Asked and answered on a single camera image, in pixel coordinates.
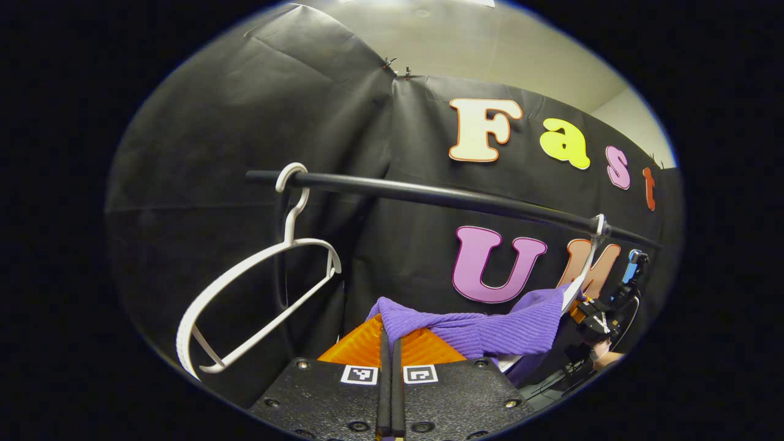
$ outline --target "white wall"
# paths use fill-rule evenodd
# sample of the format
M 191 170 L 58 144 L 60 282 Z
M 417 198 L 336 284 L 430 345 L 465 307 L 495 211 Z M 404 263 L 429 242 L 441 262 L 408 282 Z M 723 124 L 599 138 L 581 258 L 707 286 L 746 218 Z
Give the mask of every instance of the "white wall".
M 653 155 L 659 166 L 677 167 L 667 138 L 655 116 L 633 89 L 627 87 L 617 97 L 601 105 L 591 115 L 626 135 L 643 151 Z

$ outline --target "bolt hole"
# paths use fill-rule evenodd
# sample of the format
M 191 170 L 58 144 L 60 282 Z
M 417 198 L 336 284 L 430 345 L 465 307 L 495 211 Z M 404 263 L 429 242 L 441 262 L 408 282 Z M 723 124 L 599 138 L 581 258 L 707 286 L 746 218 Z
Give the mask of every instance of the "bolt hole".
M 487 435 L 487 434 L 488 434 L 488 433 L 487 433 L 487 431 L 486 431 L 486 430 L 480 430 L 479 432 L 474 432 L 474 433 L 472 433 L 472 434 L 468 435 L 468 437 L 467 437 L 466 439 L 474 439 L 474 438 L 479 438 L 480 436 L 485 436 L 485 435 Z
M 295 430 L 294 433 L 296 433 L 298 435 L 302 435 L 302 436 L 307 436 L 308 438 L 315 438 L 316 437 L 316 435 L 308 432 L 307 430 L 302 430 L 301 428 Z
M 365 432 L 370 429 L 370 426 L 362 421 L 354 421 L 353 423 L 349 423 L 348 428 L 355 432 Z
M 436 426 L 433 423 L 422 421 L 421 423 L 416 423 L 411 427 L 414 432 L 418 433 L 426 433 L 433 430 Z

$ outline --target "black textured platform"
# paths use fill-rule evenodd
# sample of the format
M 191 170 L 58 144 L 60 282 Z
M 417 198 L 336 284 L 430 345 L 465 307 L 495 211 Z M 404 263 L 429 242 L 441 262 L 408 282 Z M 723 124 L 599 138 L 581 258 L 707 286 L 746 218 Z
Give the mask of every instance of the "black textured platform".
M 490 359 L 434 367 L 437 381 L 404 387 L 406 441 L 479 438 L 535 412 Z
M 301 369 L 300 362 L 308 367 Z M 341 382 L 346 365 L 294 359 L 249 411 L 313 439 L 376 438 L 379 384 Z

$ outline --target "purple letter u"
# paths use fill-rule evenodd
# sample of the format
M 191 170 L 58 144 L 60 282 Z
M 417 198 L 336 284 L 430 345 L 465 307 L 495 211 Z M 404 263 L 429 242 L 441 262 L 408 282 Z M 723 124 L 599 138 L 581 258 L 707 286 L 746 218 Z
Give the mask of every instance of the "purple letter u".
M 483 303 L 503 303 L 514 299 L 525 286 L 536 258 L 547 251 L 547 245 L 536 239 L 517 238 L 512 247 L 517 259 L 512 274 L 503 286 L 493 288 L 482 282 L 482 273 L 490 258 L 490 251 L 501 244 L 501 235 L 479 227 L 457 229 L 460 250 L 452 273 L 452 285 L 464 297 Z

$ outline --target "white ceiling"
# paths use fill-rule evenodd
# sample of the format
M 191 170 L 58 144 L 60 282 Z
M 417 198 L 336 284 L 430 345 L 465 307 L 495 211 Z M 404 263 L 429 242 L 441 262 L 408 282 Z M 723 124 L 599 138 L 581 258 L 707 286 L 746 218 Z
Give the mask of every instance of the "white ceiling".
M 628 85 L 603 60 L 525 9 L 467 0 L 292 0 L 332 16 L 400 74 L 498 82 L 591 113 Z

